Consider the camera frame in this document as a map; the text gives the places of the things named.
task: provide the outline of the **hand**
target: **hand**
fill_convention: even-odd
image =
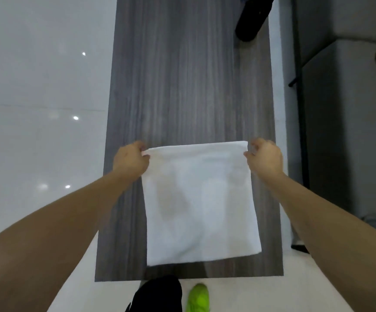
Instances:
[[[253,173],[265,183],[284,175],[282,152],[273,141],[258,138],[252,140],[251,144],[256,149],[256,153],[246,151],[244,156]]]
[[[137,180],[149,166],[150,156],[142,156],[142,151],[146,149],[142,141],[135,141],[118,149],[112,163],[113,173],[130,182]]]

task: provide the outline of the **sofa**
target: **sofa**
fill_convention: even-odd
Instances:
[[[376,214],[376,0],[294,2],[308,187]]]

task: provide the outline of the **person's left hand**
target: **person's left hand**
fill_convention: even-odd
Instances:
[[[137,180],[149,166],[150,156],[142,156],[142,151],[146,149],[142,141],[135,141],[118,149],[112,164],[113,173],[130,182]]]

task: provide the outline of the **green shoe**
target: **green shoe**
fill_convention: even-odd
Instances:
[[[205,284],[197,284],[189,293],[186,312],[210,312],[210,297]]]

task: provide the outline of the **folded white cloth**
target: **folded white cloth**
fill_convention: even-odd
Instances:
[[[148,266],[262,251],[246,141],[145,151]]]

